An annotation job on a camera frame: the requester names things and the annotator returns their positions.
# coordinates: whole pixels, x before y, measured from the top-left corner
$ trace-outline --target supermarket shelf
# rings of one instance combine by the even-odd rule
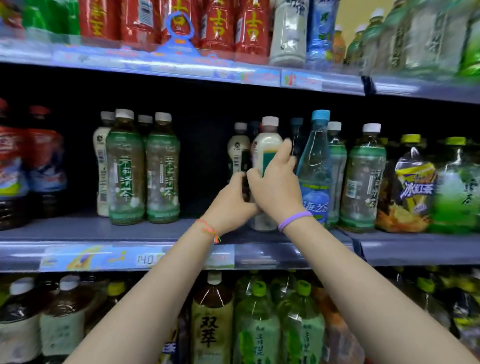
[[[366,261],[374,267],[480,264],[478,234],[346,234],[360,242]]]
[[[177,53],[44,44],[1,36],[0,62],[79,68],[260,85],[300,88],[364,96],[358,76],[308,70],[282,69],[201,57],[195,49]]]
[[[433,82],[387,76],[373,76],[372,79],[378,95],[480,104],[480,85],[472,83]]]
[[[0,232],[0,271],[128,270],[149,268],[193,224],[182,219],[168,225],[149,222],[113,226],[106,218],[68,216],[36,220]],[[353,241],[333,234],[353,250]],[[248,227],[227,234],[212,247],[205,269],[303,269],[300,252],[279,233]]]

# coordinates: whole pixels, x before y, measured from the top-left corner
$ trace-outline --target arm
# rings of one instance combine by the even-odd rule
[[[302,205],[294,157],[286,140],[263,178],[248,171],[256,203],[278,224]],[[364,347],[378,364],[478,364],[429,314],[352,253],[314,218],[289,224],[285,234],[307,259]]]
[[[241,193],[236,173],[202,220],[218,235],[242,226],[257,213]],[[115,306],[65,364],[156,363],[185,299],[207,259],[214,237],[196,222],[171,250]]]

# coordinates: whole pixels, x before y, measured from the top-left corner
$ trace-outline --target yellow-green bottle cap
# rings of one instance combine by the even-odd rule
[[[267,285],[261,280],[257,280],[253,284],[252,293],[255,297],[263,297],[267,294]]]
[[[404,134],[402,135],[401,143],[420,143],[420,134]]]
[[[427,278],[418,278],[417,287],[426,293],[435,292],[435,283],[431,279]]]
[[[448,146],[465,146],[467,144],[467,138],[464,136],[452,136],[446,139],[445,144]]]
[[[432,273],[438,272],[440,270],[438,266],[427,266],[425,269]]]
[[[475,284],[473,282],[470,282],[468,279],[461,278],[457,281],[457,286],[465,292],[475,292]]]
[[[312,286],[306,280],[299,280],[297,282],[297,293],[301,296],[310,296]]]
[[[107,293],[109,296],[120,296],[125,292],[125,282],[111,282],[108,285]]]

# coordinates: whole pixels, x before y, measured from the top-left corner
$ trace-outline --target clear water bottle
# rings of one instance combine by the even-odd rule
[[[329,110],[313,112],[312,131],[297,169],[303,206],[323,225],[328,218],[332,184],[332,161],[327,136],[329,121]]]

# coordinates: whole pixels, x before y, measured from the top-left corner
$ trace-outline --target bracelet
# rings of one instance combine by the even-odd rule
[[[213,242],[215,244],[218,244],[219,242],[221,242],[222,240],[220,239],[220,237],[218,236],[218,234],[216,233],[216,230],[214,228],[212,228],[210,225],[208,225],[206,223],[206,221],[203,221],[203,220],[197,220],[197,222],[202,222],[205,224],[206,228],[202,228],[202,231],[206,232],[207,234],[210,234],[210,235],[213,235],[214,236],[214,239],[213,239]]]
[[[293,216],[290,216],[288,219],[286,219],[284,222],[282,222],[278,226],[278,229],[280,230],[280,232],[282,232],[283,229],[286,228],[288,224],[294,222],[295,220],[297,220],[299,218],[306,218],[307,216],[313,217],[313,215],[310,211],[303,211],[303,212],[299,212],[298,214],[295,214]]]

